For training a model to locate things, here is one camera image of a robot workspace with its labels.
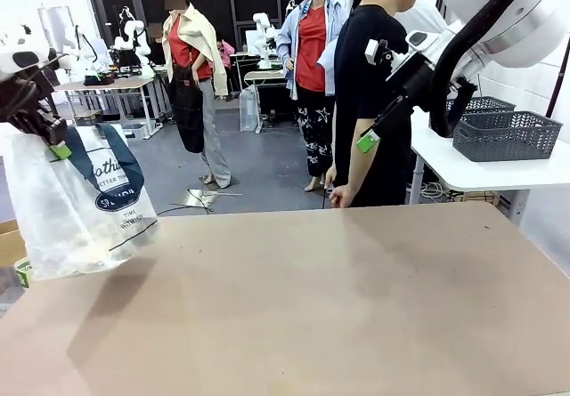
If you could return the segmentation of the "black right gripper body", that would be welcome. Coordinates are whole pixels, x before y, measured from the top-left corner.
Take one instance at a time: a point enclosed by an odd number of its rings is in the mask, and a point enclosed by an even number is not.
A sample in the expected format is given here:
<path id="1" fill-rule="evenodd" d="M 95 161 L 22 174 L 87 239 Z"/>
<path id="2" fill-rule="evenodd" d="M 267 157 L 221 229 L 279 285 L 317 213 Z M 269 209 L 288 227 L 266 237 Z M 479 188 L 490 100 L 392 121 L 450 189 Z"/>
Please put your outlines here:
<path id="1" fill-rule="evenodd" d="M 450 60 L 435 64 L 423 54 L 409 54 L 388 78 L 390 102 L 407 94 L 411 107 L 419 106 L 426 112 L 445 112 L 450 80 Z"/>

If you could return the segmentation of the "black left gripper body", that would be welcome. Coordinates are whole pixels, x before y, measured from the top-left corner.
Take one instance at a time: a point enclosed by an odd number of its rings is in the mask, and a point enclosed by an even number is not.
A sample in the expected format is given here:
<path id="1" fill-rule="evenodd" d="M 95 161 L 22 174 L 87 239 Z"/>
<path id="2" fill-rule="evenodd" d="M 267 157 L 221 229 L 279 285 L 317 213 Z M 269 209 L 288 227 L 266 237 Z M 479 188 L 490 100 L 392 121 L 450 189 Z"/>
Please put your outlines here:
<path id="1" fill-rule="evenodd" d="M 1 83 L 1 122 L 56 146 L 66 139 L 67 123 L 52 98 L 43 72 L 20 72 Z"/>

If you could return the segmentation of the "person's right hand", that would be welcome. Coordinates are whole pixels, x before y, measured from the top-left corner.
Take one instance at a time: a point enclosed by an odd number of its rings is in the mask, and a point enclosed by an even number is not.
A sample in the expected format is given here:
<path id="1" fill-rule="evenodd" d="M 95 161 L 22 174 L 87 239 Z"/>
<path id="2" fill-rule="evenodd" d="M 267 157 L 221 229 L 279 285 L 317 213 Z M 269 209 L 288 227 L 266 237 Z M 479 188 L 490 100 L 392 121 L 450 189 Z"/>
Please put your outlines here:
<path id="1" fill-rule="evenodd" d="M 349 185 L 342 185 L 330 193 L 330 203 L 333 208 L 348 208 L 352 205 L 355 190 Z"/>

